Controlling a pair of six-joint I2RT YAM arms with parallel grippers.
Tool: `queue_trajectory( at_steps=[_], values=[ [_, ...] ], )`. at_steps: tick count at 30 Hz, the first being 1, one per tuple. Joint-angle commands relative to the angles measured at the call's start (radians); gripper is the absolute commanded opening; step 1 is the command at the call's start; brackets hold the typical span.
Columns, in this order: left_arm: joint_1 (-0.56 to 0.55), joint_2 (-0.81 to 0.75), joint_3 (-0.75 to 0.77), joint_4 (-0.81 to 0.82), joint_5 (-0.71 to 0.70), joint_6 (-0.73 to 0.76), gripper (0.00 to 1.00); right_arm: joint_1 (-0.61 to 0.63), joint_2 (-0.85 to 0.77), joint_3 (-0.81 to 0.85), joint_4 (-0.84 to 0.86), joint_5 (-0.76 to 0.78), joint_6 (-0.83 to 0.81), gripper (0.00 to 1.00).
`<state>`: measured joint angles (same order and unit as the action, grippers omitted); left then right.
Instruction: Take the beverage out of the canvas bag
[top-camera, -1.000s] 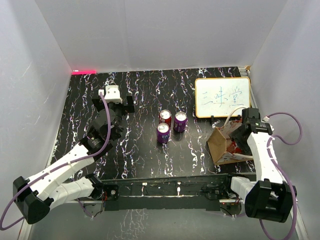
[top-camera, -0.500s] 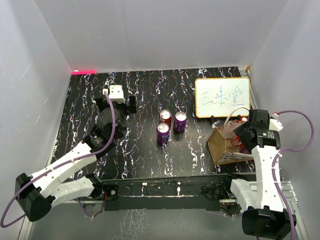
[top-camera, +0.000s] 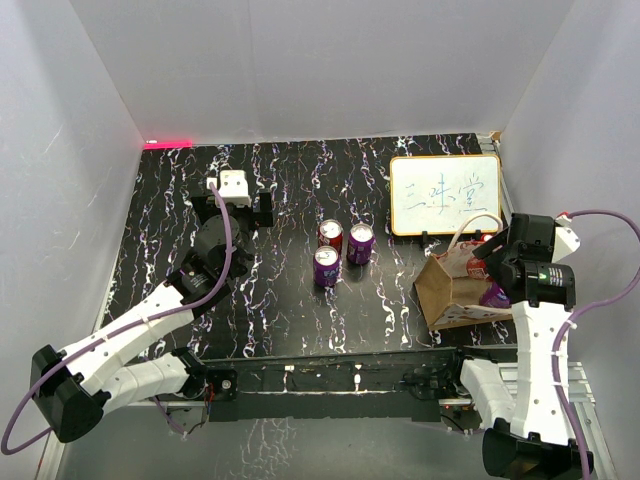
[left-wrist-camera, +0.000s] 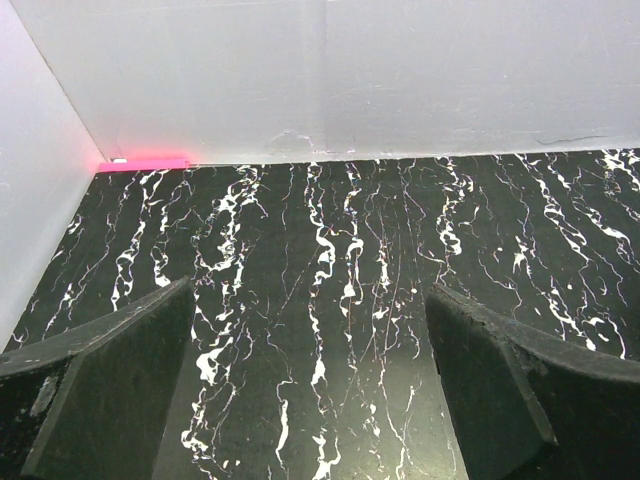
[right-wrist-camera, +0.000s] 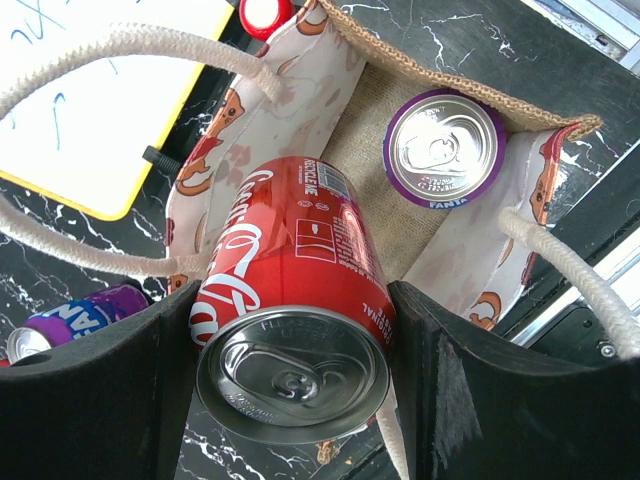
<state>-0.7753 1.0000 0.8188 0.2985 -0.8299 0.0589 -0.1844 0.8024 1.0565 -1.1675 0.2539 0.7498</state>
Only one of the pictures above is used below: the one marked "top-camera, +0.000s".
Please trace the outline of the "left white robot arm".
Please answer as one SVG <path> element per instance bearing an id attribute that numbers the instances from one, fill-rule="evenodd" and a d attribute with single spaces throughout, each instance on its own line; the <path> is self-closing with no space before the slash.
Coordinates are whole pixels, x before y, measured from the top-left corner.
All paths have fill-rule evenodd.
<path id="1" fill-rule="evenodd" d="M 187 347 L 156 360 L 135 357 L 225 299 L 233 280 L 246 275 L 254 256 L 254 231 L 274 223 L 272 195 L 255 200 L 221 194 L 193 197 L 201 222 L 180 266 L 148 297 L 94 334 L 56 350 L 46 345 L 32 357 L 32 400 L 62 443 L 91 431 L 119 408 L 158 395 L 194 399 L 207 385 L 207 369 Z"/>

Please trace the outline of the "red Coke can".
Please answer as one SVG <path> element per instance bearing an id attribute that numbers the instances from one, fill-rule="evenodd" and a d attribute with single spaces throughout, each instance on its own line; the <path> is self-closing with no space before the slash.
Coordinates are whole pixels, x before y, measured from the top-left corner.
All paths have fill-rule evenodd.
<path id="1" fill-rule="evenodd" d="M 326 219 L 318 226 L 318 246 L 330 246 L 341 254 L 343 246 L 343 228 L 339 221 Z"/>
<path id="2" fill-rule="evenodd" d="M 483 259 L 472 256 L 466 263 L 467 276 L 474 280 L 490 281 L 491 276 L 488 267 Z"/>

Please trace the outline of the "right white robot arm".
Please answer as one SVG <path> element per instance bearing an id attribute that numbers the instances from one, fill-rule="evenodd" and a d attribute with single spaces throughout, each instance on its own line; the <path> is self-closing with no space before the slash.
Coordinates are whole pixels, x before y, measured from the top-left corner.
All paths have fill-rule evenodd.
<path id="1" fill-rule="evenodd" d="M 480 358 L 450 367 L 445 381 L 453 394 L 474 400 L 490 476 L 586 479 L 592 472 L 593 455 L 569 403 L 567 341 L 576 282 L 561 261 L 579 246 L 569 214 L 515 213 L 507 228 L 473 252 L 511 304 L 516 390 L 509 391 L 496 362 Z"/>

